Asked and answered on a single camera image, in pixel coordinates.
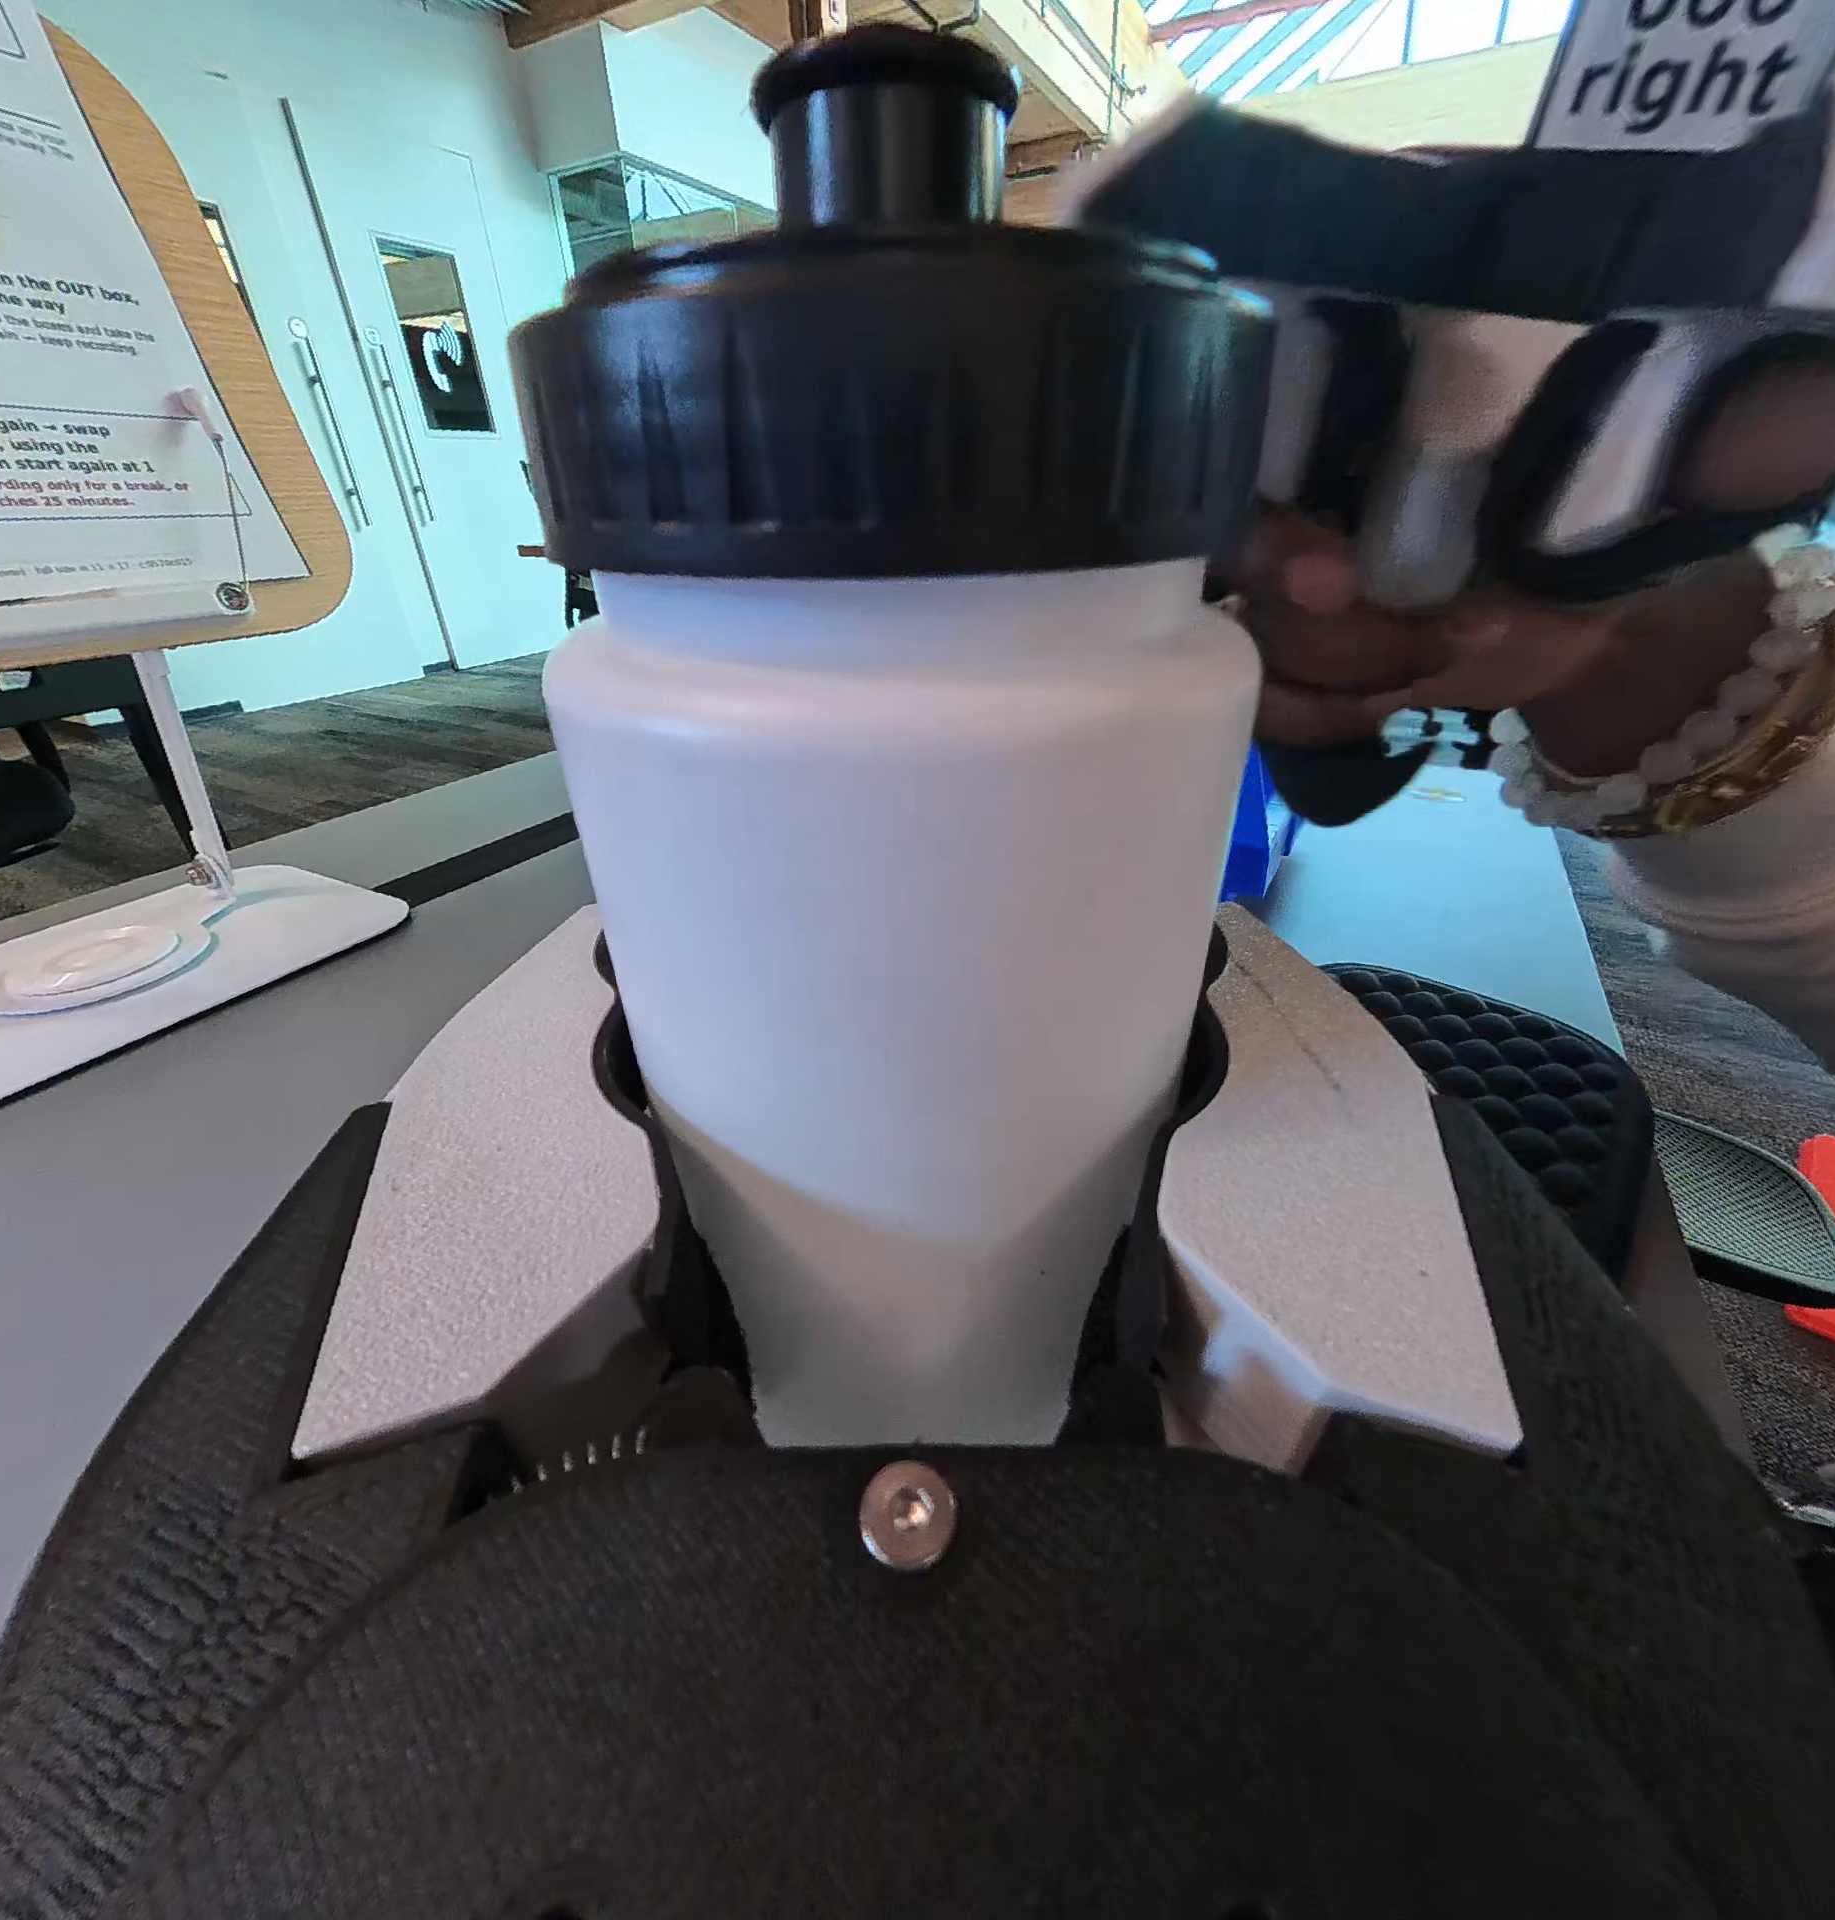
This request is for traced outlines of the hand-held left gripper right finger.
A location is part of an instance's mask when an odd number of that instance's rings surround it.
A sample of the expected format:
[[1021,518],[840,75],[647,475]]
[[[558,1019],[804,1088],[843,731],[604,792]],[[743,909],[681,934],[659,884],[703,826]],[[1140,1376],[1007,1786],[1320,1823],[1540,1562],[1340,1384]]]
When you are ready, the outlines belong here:
[[1217,929],[1230,1059],[1158,1182],[1171,1424],[1288,1476],[1335,1417],[1510,1460],[1525,1433],[1429,1082],[1269,926],[1230,905]]

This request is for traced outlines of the black logo sign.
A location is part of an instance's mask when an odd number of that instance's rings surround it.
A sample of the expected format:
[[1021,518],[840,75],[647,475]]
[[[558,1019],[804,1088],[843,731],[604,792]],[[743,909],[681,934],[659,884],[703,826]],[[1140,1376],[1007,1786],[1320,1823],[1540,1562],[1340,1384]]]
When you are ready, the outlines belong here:
[[491,437],[497,416],[483,394],[482,361],[471,325],[401,322],[404,361],[430,437]]

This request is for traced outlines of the printed instruction board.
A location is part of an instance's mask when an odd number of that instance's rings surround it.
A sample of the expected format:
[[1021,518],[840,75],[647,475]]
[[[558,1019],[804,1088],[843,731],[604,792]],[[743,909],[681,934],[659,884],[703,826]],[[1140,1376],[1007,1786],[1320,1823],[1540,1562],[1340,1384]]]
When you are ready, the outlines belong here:
[[309,629],[351,543],[162,133],[0,3],[0,667]]

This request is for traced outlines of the black office chair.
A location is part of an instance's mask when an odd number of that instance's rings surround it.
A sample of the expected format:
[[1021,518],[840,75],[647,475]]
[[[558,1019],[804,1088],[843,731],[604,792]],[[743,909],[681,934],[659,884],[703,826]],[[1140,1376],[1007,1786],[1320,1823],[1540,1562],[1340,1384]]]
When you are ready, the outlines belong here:
[[60,698],[39,691],[36,669],[24,684],[0,674],[0,866],[51,854],[75,817],[74,779],[53,737],[66,719]]

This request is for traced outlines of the black quilted pad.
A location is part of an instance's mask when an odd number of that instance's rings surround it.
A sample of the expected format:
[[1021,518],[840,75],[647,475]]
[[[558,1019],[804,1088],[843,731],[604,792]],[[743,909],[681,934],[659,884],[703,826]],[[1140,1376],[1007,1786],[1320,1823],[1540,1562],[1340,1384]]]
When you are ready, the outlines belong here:
[[1655,1105],[1629,1059],[1572,1023],[1423,974],[1326,966],[1429,1080],[1468,1105],[1625,1285],[1646,1213]]

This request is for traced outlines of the person's right hand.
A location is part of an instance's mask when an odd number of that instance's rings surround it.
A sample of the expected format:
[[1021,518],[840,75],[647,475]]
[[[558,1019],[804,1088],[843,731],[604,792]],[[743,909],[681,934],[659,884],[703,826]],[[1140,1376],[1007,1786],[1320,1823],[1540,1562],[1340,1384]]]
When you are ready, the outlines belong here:
[[1757,557],[1729,557],[1620,602],[1477,589],[1393,613],[1364,595],[1350,543],[1291,510],[1255,514],[1211,582],[1236,595],[1265,658],[1265,748],[1375,741],[1402,708],[1515,708],[1543,759],[1591,779],[1713,708],[1772,629],[1776,589]]

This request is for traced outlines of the blue plastic bin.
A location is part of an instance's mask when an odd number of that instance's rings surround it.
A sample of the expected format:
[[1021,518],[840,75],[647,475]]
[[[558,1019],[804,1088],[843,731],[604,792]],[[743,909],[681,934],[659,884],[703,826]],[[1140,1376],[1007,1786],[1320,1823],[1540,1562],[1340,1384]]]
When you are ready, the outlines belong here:
[[1274,788],[1260,748],[1250,749],[1217,903],[1265,903],[1299,842],[1301,817]]

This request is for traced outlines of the grey mesh chair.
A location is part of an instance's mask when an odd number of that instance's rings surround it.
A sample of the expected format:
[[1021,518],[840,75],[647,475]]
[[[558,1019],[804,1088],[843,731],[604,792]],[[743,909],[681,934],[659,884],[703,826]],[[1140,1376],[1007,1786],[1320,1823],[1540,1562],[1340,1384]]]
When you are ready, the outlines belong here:
[[1655,1115],[1655,1160],[1699,1279],[1835,1309],[1835,1213],[1796,1165],[1674,1115]]

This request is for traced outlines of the black bottle lid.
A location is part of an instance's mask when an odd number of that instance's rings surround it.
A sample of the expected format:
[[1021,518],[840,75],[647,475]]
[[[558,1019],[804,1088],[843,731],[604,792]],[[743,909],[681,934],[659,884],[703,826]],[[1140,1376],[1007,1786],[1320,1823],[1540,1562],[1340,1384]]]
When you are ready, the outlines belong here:
[[510,330],[549,557],[670,580],[1214,557],[1255,495],[1272,308],[1191,248],[1007,225],[1014,105],[966,38],[772,56],[776,229],[612,253]]

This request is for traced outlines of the white plastic bottle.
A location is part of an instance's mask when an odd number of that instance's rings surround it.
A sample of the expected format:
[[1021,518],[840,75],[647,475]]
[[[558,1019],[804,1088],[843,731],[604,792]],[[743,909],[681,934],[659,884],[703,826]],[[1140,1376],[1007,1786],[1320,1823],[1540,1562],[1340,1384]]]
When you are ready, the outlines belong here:
[[1060,1433],[1255,698],[1205,562],[599,577],[544,708],[768,1443]]

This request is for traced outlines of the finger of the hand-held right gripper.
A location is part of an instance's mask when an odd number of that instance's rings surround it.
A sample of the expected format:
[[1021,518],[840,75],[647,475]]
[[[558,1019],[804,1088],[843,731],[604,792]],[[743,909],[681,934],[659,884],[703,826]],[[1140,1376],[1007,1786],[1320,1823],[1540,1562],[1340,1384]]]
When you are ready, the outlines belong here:
[[1265,185],[1265,123],[1188,96],[1057,178],[1057,233],[1153,253],[1200,278],[1265,278],[1240,235]]

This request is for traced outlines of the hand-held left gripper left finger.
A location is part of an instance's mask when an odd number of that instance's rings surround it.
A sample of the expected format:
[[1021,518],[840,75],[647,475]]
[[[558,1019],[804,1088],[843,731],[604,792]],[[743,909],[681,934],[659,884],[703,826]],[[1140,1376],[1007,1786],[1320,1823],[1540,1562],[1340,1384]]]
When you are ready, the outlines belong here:
[[394,1082],[288,1448],[301,1471],[477,1422],[558,1471],[601,1460],[668,1377],[675,1226],[645,1115],[599,1080],[618,1006],[599,947],[584,905]]

